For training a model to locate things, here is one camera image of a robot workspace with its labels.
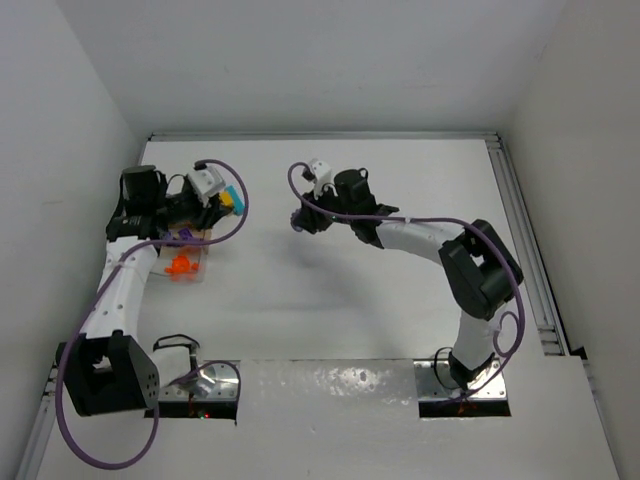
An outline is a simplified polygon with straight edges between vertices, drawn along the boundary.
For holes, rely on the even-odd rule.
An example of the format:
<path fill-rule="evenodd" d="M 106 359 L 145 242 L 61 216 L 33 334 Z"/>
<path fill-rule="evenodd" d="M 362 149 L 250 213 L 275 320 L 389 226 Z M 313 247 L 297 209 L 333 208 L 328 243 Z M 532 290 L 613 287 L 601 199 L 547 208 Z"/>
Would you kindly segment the orange round dome piece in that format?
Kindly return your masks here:
<path fill-rule="evenodd" d="M 191 262 L 188 257 L 178 255 L 172 259 L 169 267 L 174 269 L 174 273 L 171 275 L 185 274 L 191 271 Z"/>

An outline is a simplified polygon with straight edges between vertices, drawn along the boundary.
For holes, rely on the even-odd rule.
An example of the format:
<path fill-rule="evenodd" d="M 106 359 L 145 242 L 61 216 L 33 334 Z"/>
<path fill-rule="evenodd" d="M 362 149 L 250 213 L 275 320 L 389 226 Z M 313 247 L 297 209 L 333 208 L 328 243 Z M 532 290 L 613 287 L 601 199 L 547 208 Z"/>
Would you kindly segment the clear container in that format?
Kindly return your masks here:
<path fill-rule="evenodd" d="M 150 275 L 155 279 L 199 283 L 206 273 L 207 250 L 198 247 L 162 247 Z"/>

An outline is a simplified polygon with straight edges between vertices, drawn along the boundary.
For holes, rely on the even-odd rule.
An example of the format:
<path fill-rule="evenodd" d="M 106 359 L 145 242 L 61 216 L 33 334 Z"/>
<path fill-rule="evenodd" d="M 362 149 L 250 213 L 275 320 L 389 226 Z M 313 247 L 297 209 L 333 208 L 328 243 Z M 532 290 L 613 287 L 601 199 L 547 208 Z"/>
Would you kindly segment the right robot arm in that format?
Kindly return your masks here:
<path fill-rule="evenodd" d="M 458 334 L 448 354 L 456 388 L 466 390 L 492 360 L 512 355 L 497 339 L 504 319 L 515 320 L 524 333 L 521 267 L 493 226 L 454 218 L 415 218 L 380 203 L 370 190 L 365 168 L 333 173 L 321 162 L 300 163 L 311 190 L 299 194 L 300 207 L 291 216 L 298 232 L 316 234 L 344 224 L 366 245 L 395 250 L 429 260 L 444 271 L 461 310 Z"/>

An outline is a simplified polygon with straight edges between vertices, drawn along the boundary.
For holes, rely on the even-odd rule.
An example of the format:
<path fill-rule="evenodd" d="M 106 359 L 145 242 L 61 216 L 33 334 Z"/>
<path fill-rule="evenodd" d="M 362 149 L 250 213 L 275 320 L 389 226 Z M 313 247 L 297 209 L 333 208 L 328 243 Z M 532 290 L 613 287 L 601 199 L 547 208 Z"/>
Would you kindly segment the yellow brick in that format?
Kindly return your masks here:
<path fill-rule="evenodd" d="M 219 194 L 219 200 L 221 205 L 224 206 L 225 208 L 230 208 L 230 209 L 234 208 L 234 201 L 228 192 L 221 192 Z"/>

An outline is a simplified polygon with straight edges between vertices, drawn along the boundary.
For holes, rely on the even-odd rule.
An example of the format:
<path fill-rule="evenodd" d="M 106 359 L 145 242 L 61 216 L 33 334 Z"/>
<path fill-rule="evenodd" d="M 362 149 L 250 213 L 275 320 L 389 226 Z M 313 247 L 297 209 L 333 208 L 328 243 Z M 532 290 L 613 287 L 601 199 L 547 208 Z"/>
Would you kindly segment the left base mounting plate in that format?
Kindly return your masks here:
<path fill-rule="evenodd" d="M 160 402 L 236 401 L 241 390 L 240 362 L 232 360 L 208 360 L 194 372 L 165 386 L 159 393 Z"/>

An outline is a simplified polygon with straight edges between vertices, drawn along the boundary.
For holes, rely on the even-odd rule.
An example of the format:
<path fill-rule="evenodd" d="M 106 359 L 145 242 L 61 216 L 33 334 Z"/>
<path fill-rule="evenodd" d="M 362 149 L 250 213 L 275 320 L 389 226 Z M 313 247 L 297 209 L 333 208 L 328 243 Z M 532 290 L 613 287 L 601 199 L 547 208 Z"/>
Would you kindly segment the long teal lego brick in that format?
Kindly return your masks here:
<path fill-rule="evenodd" d="M 223 192 L 228 192 L 234 201 L 234 208 L 231 209 L 232 213 L 235 216 L 242 216 L 245 213 L 246 205 L 235 187 L 232 185 L 226 186 Z"/>

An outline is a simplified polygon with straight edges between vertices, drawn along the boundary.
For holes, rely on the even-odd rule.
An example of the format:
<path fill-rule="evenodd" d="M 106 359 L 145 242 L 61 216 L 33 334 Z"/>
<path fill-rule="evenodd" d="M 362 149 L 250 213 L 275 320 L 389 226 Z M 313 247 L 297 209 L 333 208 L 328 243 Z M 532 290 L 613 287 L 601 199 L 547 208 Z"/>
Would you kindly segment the yellow teal purple lego stack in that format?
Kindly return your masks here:
<path fill-rule="evenodd" d="M 302 232 L 303 228 L 299 224 L 299 210 L 295 210 L 290 217 L 290 224 L 295 232 Z"/>

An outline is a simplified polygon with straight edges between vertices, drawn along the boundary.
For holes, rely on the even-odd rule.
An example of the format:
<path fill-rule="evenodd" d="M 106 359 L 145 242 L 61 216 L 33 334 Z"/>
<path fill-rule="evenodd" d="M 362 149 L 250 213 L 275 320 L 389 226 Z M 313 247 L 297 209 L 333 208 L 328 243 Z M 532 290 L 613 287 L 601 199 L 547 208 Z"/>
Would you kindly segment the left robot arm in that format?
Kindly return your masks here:
<path fill-rule="evenodd" d="M 220 199 L 226 183 L 212 165 L 195 165 L 177 193 L 168 186 L 153 165 L 121 173 L 118 203 L 106 226 L 100 297 L 77 339 L 58 349 L 66 363 L 64 384 L 83 417 L 151 409 L 163 388 L 195 366 L 194 341 L 154 346 L 152 352 L 139 345 L 143 294 L 171 227 L 207 230 L 232 210 Z"/>

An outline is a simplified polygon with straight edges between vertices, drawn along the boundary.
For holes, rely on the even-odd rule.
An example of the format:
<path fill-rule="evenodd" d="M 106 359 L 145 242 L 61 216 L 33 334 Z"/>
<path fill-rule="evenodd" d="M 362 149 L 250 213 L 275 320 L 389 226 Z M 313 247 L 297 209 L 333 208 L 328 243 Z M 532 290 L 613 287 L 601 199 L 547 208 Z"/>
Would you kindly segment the dark purple lego plate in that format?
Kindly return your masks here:
<path fill-rule="evenodd" d="M 176 238 L 178 240 L 187 240 L 187 241 L 189 241 L 189 240 L 193 240 L 194 239 L 194 236 L 193 236 L 191 230 L 189 228 L 187 228 L 187 227 L 184 227 L 184 228 L 176 230 L 175 231 L 175 235 L 176 235 Z"/>

